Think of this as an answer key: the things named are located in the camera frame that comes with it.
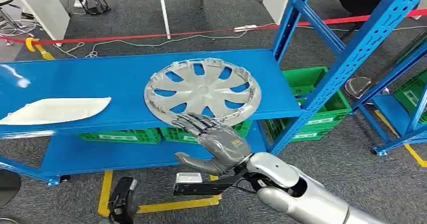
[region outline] storage rack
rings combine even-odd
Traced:
[[[53,135],[40,168],[7,158],[0,158],[0,168],[57,185],[63,175],[176,165],[178,162],[173,153],[178,151],[195,158],[211,158],[210,153],[195,144],[172,141],[162,141],[159,145],[95,143],[76,136],[84,132],[167,126],[152,115],[143,102],[143,89],[149,77],[174,61],[207,57],[221,58],[244,67],[257,79],[263,90],[262,100],[248,119],[254,120],[254,124],[247,140],[254,152],[278,154],[419,1],[382,0],[347,47],[307,5],[308,0],[289,0],[270,49],[6,63],[31,84],[27,88],[18,87],[16,82],[13,83],[14,77],[10,72],[0,67],[0,94],[7,96],[2,97],[6,100],[0,103],[0,117],[44,98],[111,97],[112,101],[100,114],[79,121],[0,126],[0,138],[3,139]],[[300,107],[281,73],[279,63],[301,16],[311,23],[337,57]],[[293,119],[270,145],[257,120],[284,117]]]
[[[421,43],[410,55],[398,62],[382,80],[365,92],[352,107],[352,112],[360,110],[385,142],[384,145],[373,148],[373,152],[378,156],[385,156],[387,155],[387,151],[406,143],[427,142],[427,123],[419,123],[419,119],[427,103],[427,84],[425,84],[412,114],[409,114],[393,95],[378,95],[385,87],[414,66],[421,58],[427,56],[426,35],[427,31],[421,33],[418,38],[424,38],[423,43]],[[368,102],[373,102],[375,107],[393,127],[398,135],[396,139],[391,140],[365,108],[365,104]]]

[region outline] shelf surface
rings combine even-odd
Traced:
[[[144,88],[150,76],[172,62],[207,57],[244,67],[258,81],[261,103],[249,119],[302,114],[270,49],[11,62],[7,66],[31,83],[26,88],[18,87],[19,78],[0,67],[0,119],[25,104],[45,98],[111,97],[112,100],[104,111],[82,120],[31,126],[0,125],[0,138],[167,126],[145,105]]]
[[[246,137],[253,152],[265,152],[266,142],[257,121]],[[173,154],[210,159],[212,155],[194,143],[161,141],[160,144],[84,141],[75,135],[53,136],[40,170],[45,175],[66,175],[104,170],[124,170],[179,164]]]
[[[378,95],[372,99],[372,102],[396,130],[397,134],[403,136],[408,128],[411,117],[402,104],[393,95]],[[422,126],[425,126],[425,124],[419,124],[417,128]]]

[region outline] silver hubcap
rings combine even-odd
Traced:
[[[155,73],[144,91],[150,111],[171,123],[177,113],[213,114],[227,125],[244,121],[258,108],[261,90],[250,73],[221,59],[174,62]]]

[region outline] dark round object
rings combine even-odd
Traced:
[[[71,175],[63,175],[60,177],[59,182],[63,183],[63,182],[67,182],[71,179]]]
[[[8,170],[0,170],[0,207],[12,200],[21,187],[21,177]]]

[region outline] red barrier tape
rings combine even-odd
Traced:
[[[427,9],[416,9],[411,10],[406,17],[413,16],[424,16],[427,15]],[[344,24],[344,23],[354,23],[354,22],[363,22],[368,20],[370,15],[357,16],[357,17],[346,17],[346,18],[337,18],[337,19],[326,19],[323,20],[325,24]],[[308,22],[299,22],[298,26],[309,26]],[[268,25],[261,26],[257,28],[252,28],[251,30],[259,29],[276,29],[278,25]],[[185,32],[185,33],[175,33],[170,34],[171,36],[183,36],[183,35],[196,35],[196,34],[207,34],[207,33],[217,33],[217,32],[227,32],[234,31],[233,29],[218,29],[218,30],[208,30],[208,31],[196,31],[196,32]],[[33,45],[44,45],[44,44],[67,44],[67,43],[88,43],[88,42],[100,42],[100,41],[112,41],[112,40],[126,40],[126,39],[145,39],[145,38],[158,38],[166,37],[167,34],[149,34],[149,35],[130,35],[130,36],[109,36],[109,37],[97,37],[97,38],[82,38],[82,39],[63,39],[63,40],[40,40],[33,41]],[[25,44],[25,39],[18,39],[8,36],[0,36],[0,39],[6,39],[9,41]]]

